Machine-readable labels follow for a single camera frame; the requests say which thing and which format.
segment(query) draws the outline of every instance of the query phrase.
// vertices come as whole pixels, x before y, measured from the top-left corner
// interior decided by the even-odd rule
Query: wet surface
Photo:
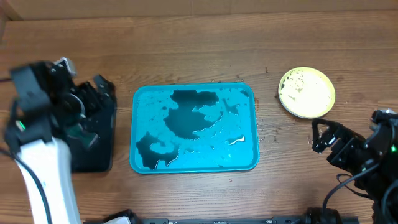
[[[223,99],[223,102],[225,104],[225,108],[227,110],[227,112],[235,114],[235,115],[239,115],[238,109],[236,107],[239,106],[239,104],[233,105],[233,106],[228,106],[227,102],[225,99]]]
[[[254,104],[256,106],[257,111],[259,110],[260,107],[260,101],[257,97],[254,97]]]
[[[231,139],[228,139],[228,144],[231,146],[231,145],[233,145],[233,144],[236,144],[237,142],[244,142],[244,136],[242,135],[242,136],[240,136],[240,137],[238,137],[238,138],[231,138]]]
[[[132,141],[136,149],[132,166],[197,172],[210,167],[231,170],[257,161],[250,89],[241,88],[241,84],[237,88],[231,88],[231,84],[226,84],[229,88],[211,85],[217,87],[209,91],[157,88],[135,97]]]
[[[205,114],[192,111],[202,106],[214,106],[218,102],[216,93],[201,92],[196,90],[175,90],[171,99],[178,104],[177,109],[169,109],[169,115],[164,118],[166,126],[178,137],[185,139],[198,139],[194,131],[201,131],[212,127],[221,119],[223,113],[215,122],[205,120]]]
[[[161,154],[150,149],[151,145],[155,143],[160,143],[162,147],[166,146],[164,142],[151,136],[148,132],[146,132],[145,136],[142,137],[140,141],[136,142],[138,153],[141,155],[142,164],[145,167],[156,169],[159,161],[165,161],[166,166],[169,166],[171,162],[177,159],[179,149],[178,145],[174,145],[174,150],[172,152]]]

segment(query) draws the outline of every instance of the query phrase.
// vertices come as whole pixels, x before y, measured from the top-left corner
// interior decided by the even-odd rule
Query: blue tray
[[[253,169],[254,95],[244,83],[157,85],[132,101],[130,165],[140,174]]]

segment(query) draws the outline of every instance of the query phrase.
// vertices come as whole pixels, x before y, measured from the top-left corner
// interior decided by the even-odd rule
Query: paper plate
[[[280,80],[279,100],[287,111],[300,118],[319,118],[330,111],[336,93],[329,78],[309,67],[289,70]]]

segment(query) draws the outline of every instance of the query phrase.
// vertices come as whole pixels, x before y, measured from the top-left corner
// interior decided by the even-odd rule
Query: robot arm
[[[331,148],[328,162],[351,173],[355,187],[365,190],[365,196],[374,201],[374,223],[398,223],[398,191],[395,190],[398,187],[398,114],[392,110],[376,110],[371,121],[374,132],[365,139],[340,123],[315,119],[312,148],[318,153]],[[319,124],[328,126],[321,136]],[[322,213],[332,194],[331,191],[326,197]]]
[[[81,224],[71,173],[102,171],[111,164],[116,108],[113,84],[97,75],[96,91],[88,82],[76,86],[72,82],[75,75],[67,58],[11,70],[19,97],[11,108],[5,140],[12,157],[39,180],[37,183],[18,162],[38,224]],[[100,166],[87,166],[90,162]]]
[[[73,191],[68,145],[61,139],[50,142],[39,139],[21,146],[17,156],[39,178],[47,198],[52,223],[80,224],[79,212]],[[49,223],[42,196],[32,176],[20,164],[29,194],[35,223]]]

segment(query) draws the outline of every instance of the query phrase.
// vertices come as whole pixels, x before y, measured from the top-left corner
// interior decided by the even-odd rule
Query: wooden table
[[[71,58],[76,82],[102,74],[117,86],[113,167],[75,174],[81,219],[133,209],[140,217],[260,218],[319,207],[341,170],[310,148],[310,121],[275,98],[282,75],[309,66],[333,82],[325,116],[368,136],[376,108],[398,111],[398,11],[311,12],[8,22],[0,74],[40,59]],[[256,96],[261,158],[250,172],[139,175],[129,165],[131,101],[142,85],[243,81]],[[0,84],[2,124],[16,94]],[[32,223],[15,162],[0,157],[0,222]],[[372,202],[341,189],[329,206],[371,222]]]

